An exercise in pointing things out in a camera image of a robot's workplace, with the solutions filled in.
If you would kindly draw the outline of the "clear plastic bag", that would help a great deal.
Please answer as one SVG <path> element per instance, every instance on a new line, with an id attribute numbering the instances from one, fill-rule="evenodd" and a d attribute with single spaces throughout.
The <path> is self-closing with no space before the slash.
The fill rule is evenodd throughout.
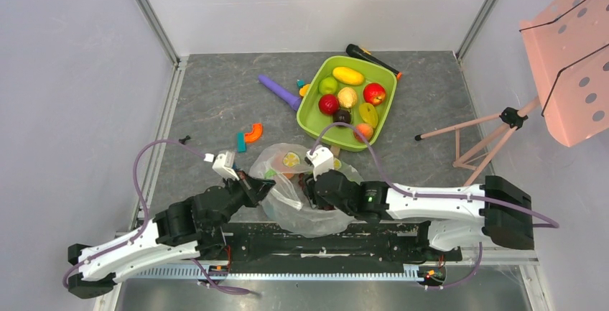
<path id="1" fill-rule="evenodd" d="M 306 238 L 340 233 L 355 222 L 355 218 L 340 210 L 323 210 L 307 195 L 300 181 L 313 172 L 305 161 L 307 152 L 308 148 L 302 145 L 279 143 L 260 153 L 249 175 L 275 181 L 260 206 L 282 229 Z"/>

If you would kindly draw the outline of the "yellow fruit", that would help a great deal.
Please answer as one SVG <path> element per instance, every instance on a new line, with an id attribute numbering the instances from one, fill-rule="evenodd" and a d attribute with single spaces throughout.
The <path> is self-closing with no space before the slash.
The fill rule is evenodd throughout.
<path id="1" fill-rule="evenodd" d="M 358 112 L 364 123 L 370 125 L 373 129 L 378 126 L 378 112 L 373 104 L 367 102 L 362 103 L 358 107 Z"/>

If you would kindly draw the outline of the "green plastic tray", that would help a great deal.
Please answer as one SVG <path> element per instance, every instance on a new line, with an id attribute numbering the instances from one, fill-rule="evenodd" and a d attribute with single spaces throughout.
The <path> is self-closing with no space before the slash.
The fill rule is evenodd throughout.
<path id="1" fill-rule="evenodd" d="M 353 57 L 329 57 L 307 87 L 297 123 L 316 138 L 331 123 L 344 121 L 374 144 L 388 117 L 396 87 L 396 76 L 383 67 Z"/>

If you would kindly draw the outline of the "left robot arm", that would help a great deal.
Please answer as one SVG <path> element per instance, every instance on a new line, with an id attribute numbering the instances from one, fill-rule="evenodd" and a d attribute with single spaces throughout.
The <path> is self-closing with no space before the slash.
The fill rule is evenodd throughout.
<path id="1" fill-rule="evenodd" d="M 276 181 L 239 170 L 225 179 L 145 221 L 141 227 L 98 246 L 73 244 L 65 279 L 69 293 L 81 299 L 107 294 L 149 268 L 187 259 L 217 260 L 226 252 L 222 227 L 242 208 L 255 208 Z"/>

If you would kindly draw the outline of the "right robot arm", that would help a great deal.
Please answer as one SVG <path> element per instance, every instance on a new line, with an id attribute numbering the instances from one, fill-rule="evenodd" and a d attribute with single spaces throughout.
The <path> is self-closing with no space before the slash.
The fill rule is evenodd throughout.
<path id="1" fill-rule="evenodd" d="M 507 249 L 532 250 L 531 196 L 500 176 L 467 187 L 390 187 L 386 182 L 350 181 L 330 170 L 306 177 L 302 189 L 314 208 L 339 210 L 366 223 L 419 220 L 415 251 L 433 259 L 470 243 L 491 241 Z"/>

